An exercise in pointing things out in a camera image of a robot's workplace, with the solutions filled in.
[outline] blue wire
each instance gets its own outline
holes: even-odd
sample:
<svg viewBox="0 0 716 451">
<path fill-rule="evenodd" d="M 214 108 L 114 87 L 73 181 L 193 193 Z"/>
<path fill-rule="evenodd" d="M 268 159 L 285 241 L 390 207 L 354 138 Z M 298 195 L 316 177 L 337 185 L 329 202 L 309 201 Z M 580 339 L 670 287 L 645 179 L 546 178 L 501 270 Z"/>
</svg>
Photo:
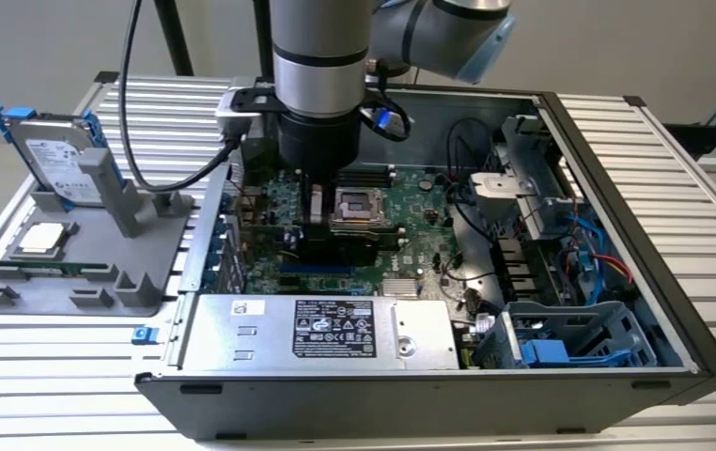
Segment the blue wire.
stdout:
<svg viewBox="0 0 716 451">
<path fill-rule="evenodd" d="M 605 249 L 605 232 L 604 230 L 596 228 L 592 223 L 589 223 L 582 218 L 576 218 L 573 214 L 566 216 L 566 219 L 570 221 L 577 221 L 578 226 L 589 230 L 597 235 L 597 240 L 600 240 L 600 252 L 604 252 Z M 600 298 L 600 295 L 602 293 L 602 264 L 597 260 L 597 281 L 594 282 L 594 290 L 592 291 L 592 295 L 588 298 L 588 302 L 585 303 L 586 306 L 594 305 L 597 303 L 597 299 Z"/>
</svg>

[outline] gray parts tray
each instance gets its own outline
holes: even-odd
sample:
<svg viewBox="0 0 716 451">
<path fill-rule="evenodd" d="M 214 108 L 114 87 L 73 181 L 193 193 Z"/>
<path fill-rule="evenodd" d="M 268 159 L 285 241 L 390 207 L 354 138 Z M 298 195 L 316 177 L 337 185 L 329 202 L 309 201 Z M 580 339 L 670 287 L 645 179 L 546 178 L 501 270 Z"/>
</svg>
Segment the gray parts tray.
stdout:
<svg viewBox="0 0 716 451">
<path fill-rule="evenodd" d="M 160 216 L 152 199 L 140 195 L 137 237 L 130 239 L 105 209 L 34 209 L 0 260 L 0 315 L 156 314 L 190 209 Z M 190 196 L 181 200 L 193 205 Z M 64 224 L 65 238 L 58 249 L 30 258 L 21 241 L 42 223 Z"/>
</svg>

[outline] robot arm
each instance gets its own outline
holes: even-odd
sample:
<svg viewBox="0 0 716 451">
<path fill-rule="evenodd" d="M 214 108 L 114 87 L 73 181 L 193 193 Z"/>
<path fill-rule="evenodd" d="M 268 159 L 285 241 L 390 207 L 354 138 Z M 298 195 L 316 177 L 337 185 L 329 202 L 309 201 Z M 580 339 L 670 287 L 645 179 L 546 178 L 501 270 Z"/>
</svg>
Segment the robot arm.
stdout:
<svg viewBox="0 0 716 451">
<path fill-rule="evenodd" d="M 476 84 L 508 42 L 512 0 L 385 0 L 372 21 L 370 57 Z"/>
<path fill-rule="evenodd" d="M 510 0 L 272 0 L 284 158 L 313 180 L 352 163 L 368 59 L 477 83 L 508 40 Z"/>
</svg>

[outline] red wire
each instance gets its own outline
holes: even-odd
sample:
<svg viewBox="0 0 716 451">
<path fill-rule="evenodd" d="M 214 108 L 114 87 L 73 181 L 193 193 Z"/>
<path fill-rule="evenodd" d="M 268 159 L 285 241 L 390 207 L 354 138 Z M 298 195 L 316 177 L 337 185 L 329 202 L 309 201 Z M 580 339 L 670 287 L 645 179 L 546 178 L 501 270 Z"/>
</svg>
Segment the red wire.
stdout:
<svg viewBox="0 0 716 451">
<path fill-rule="evenodd" d="M 617 265 L 628 273 L 628 282 L 630 284 L 633 283 L 633 273 L 630 272 L 630 269 L 628 268 L 628 266 L 617 258 L 610 257 L 610 256 L 601 256 L 600 254 L 594 254 L 594 258 L 600 258 L 605 261 L 609 261 L 614 265 Z"/>
<path fill-rule="evenodd" d="M 572 256 L 572 253 L 566 253 L 566 264 L 564 265 L 566 267 L 566 275 L 569 275 L 569 257 Z"/>
</svg>

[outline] power supply label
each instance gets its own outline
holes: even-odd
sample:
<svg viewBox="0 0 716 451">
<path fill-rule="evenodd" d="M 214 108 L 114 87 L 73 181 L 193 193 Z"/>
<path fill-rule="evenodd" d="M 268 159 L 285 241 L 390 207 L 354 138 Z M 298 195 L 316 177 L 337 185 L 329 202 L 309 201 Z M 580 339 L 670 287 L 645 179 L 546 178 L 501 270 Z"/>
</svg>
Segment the power supply label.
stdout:
<svg viewBox="0 0 716 451">
<path fill-rule="evenodd" d="M 372 301 L 296 301 L 293 353 L 301 358 L 377 356 Z"/>
</svg>

